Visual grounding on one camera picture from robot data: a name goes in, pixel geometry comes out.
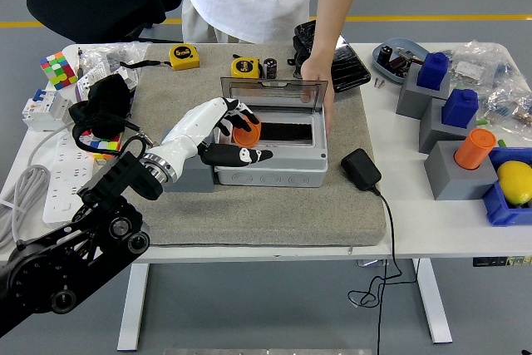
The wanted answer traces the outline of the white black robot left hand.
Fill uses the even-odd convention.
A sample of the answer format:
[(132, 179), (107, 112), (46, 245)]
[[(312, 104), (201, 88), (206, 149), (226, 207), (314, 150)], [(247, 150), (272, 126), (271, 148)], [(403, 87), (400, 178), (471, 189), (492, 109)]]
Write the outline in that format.
[(245, 131), (250, 131), (252, 126), (259, 123), (259, 119), (242, 101), (216, 97), (189, 110), (160, 145), (143, 155), (141, 163), (165, 185), (174, 184), (182, 175), (185, 161), (196, 155), (206, 165), (224, 167), (243, 167), (273, 157), (270, 150), (206, 143), (205, 139), (216, 127), (224, 135), (229, 134), (222, 120)]

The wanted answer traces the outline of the person's left hand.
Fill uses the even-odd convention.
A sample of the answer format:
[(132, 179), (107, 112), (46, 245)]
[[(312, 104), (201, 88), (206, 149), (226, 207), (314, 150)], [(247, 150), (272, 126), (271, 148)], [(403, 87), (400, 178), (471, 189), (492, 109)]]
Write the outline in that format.
[(335, 99), (331, 67), (332, 58), (322, 54), (311, 55), (301, 67), (302, 79), (305, 81), (323, 81), (327, 83), (327, 89), (323, 99), (325, 129), (327, 135), (329, 135), (333, 124)]

